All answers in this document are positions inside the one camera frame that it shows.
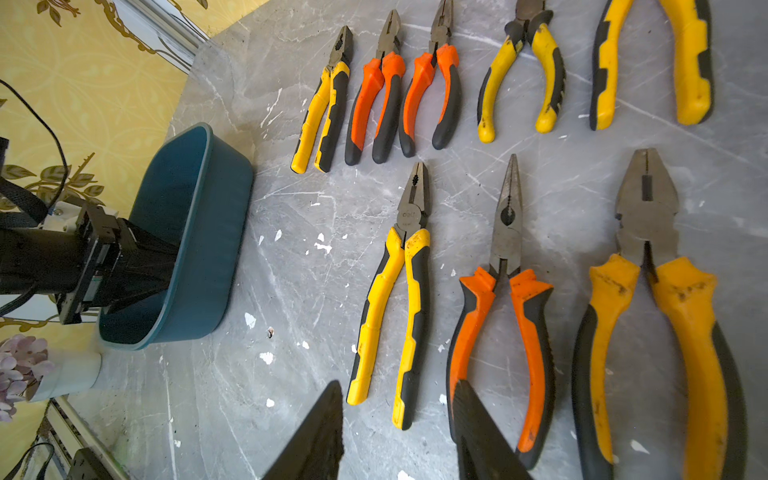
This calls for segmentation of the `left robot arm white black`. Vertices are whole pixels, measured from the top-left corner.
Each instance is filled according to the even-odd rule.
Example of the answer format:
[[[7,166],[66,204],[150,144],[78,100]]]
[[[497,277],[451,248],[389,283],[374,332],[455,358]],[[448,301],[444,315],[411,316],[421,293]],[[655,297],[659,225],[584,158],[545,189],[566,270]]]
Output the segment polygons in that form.
[[[37,294],[55,297],[63,324],[97,308],[116,313],[166,291],[179,247],[100,206],[84,205],[72,233],[1,230],[1,293],[8,316]]]

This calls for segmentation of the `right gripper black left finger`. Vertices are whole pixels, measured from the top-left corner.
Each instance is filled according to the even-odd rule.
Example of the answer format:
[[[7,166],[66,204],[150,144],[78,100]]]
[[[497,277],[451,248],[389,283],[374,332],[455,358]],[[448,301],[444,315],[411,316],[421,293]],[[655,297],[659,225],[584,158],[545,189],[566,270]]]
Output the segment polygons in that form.
[[[343,455],[342,389],[333,380],[263,479],[337,479]]]

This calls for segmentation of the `yellow black combination pliers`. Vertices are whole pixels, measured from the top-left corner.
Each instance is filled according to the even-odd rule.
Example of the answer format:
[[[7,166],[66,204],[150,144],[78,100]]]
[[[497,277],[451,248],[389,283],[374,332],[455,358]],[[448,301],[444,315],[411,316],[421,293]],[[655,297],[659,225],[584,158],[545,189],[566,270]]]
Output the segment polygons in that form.
[[[674,34],[674,87],[677,121],[696,125],[711,115],[715,84],[712,68],[711,10],[707,1],[663,1]],[[618,88],[619,38],[630,1],[605,4],[593,43],[590,128],[608,128],[614,119]]]

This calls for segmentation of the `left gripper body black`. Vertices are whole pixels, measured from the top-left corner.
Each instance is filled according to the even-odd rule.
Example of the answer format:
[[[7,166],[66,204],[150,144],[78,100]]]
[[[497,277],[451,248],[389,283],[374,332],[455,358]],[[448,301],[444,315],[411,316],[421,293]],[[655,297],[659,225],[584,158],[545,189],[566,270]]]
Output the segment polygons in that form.
[[[113,313],[165,291],[179,247],[98,205],[83,206],[63,254],[65,280],[56,291],[62,324],[97,308]]]

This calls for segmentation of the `large yellow black lineman pliers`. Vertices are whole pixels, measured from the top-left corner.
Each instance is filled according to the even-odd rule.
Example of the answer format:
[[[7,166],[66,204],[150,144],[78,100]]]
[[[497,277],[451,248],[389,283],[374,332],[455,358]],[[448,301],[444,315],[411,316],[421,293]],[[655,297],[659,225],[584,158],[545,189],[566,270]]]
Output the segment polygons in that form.
[[[643,271],[671,322],[685,366],[684,478],[741,479],[745,474],[746,405],[736,362],[715,317],[717,278],[679,255],[678,211],[678,193],[658,151],[636,150],[617,195],[618,250],[589,271],[591,298],[574,347],[571,398],[586,479],[614,476],[606,360],[614,327]]]

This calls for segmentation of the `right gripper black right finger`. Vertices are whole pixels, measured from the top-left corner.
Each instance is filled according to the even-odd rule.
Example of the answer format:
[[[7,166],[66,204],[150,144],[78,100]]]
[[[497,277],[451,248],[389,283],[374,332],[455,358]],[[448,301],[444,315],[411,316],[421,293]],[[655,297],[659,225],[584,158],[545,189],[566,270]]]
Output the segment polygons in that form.
[[[532,479],[468,380],[451,406],[460,479]]]

